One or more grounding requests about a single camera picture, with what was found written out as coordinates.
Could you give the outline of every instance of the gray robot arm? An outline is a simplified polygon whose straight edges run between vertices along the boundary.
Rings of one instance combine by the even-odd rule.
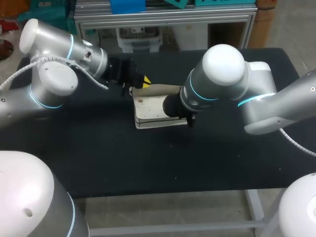
[[[27,117],[45,116],[62,107],[78,84],[75,72],[60,61],[62,58],[75,62],[77,68],[105,89],[94,78],[114,80],[124,88],[149,84],[131,60],[109,58],[103,49],[37,19],[25,25],[20,50],[30,57],[31,63],[38,64],[32,67],[31,85],[9,91],[2,91],[4,86],[0,86],[0,128]],[[46,62],[48,58],[56,61]]]
[[[250,134],[264,134],[316,116],[316,70],[278,93],[252,97],[239,106]]]
[[[277,92],[268,64],[245,62],[237,49],[221,44],[205,53],[163,108],[171,117],[187,117],[229,98],[242,110],[245,131],[264,134],[316,116],[315,75],[316,70]]]

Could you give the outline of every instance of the aluminum frame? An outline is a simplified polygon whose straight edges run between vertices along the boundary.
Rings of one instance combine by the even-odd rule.
[[[254,4],[187,5],[185,9],[150,5],[139,13],[112,14],[109,0],[78,0],[74,20],[82,39],[86,39],[88,29],[246,22],[239,47],[247,48],[256,12]]]
[[[249,210],[253,218],[251,221],[90,229],[90,236],[107,237],[131,234],[255,228],[254,232],[256,237],[270,237],[278,226],[278,206],[284,192],[285,189],[280,191],[271,205],[268,215],[265,217],[257,190],[245,190]]]

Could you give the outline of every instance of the white cable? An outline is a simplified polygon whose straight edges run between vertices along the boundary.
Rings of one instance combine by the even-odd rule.
[[[280,132],[284,135],[284,137],[289,140],[294,146],[296,146],[298,149],[302,150],[303,152],[306,152],[307,154],[310,154],[313,157],[316,157],[316,153],[306,149],[305,147],[298,144],[296,141],[294,141],[282,128],[279,129]]]
[[[66,58],[62,58],[62,57],[58,57],[58,56],[45,56],[33,63],[30,63],[29,65],[21,68],[20,70],[16,71],[14,74],[12,74],[7,80],[4,81],[4,83],[2,83],[0,85],[0,91],[4,90],[9,84],[10,82],[13,81],[14,78],[16,78],[18,75],[22,74],[23,72],[25,72],[26,70],[36,66],[37,64],[43,63],[43,62],[48,62],[48,61],[61,61],[61,62],[65,62],[65,63],[69,63],[75,67],[77,67],[80,71],[82,71],[90,80],[92,80],[97,86],[99,86],[102,89],[109,89],[106,85],[103,85],[101,83],[99,83],[96,79],[93,78],[93,76],[91,76],[83,67],[81,67],[79,64],[77,64],[75,61],[66,59]]]

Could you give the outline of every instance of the gray floor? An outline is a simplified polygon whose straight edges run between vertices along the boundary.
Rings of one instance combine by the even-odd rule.
[[[316,68],[316,1],[278,0],[267,47],[281,47],[300,75]],[[19,32],[0,35],[17,45]],[[10,76],[21,58],[19,50],[0,63],[0,81]],[[279,190],[260,190],[266,211]],[[77,200],[91,228],[248,220],[242,191],[99,197]],[[140,235],[142,237],[253,237],[251,230]],[[282,236],[279,231],[273,237]]]

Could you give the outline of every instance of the black table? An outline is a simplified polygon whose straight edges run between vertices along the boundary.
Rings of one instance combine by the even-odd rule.
[[[298,78],[282,49],[241,50],[246,61],[265,61],[281,90]],[[203,51],[133,54],[152,83],[182,85]],[[137,130],[130,96],[108,92],[80,72],[71,101],[47,119],[30,119],[0,131],[0,149],[41,158],[74,198],[285,188],[316,172],[316,158],[280,132],[261,136],[243,130],[237,103],[218,101],[186,126]],[[30,83],[30,73],[12,88]],[[286,132],[316,151],[316,118]]]

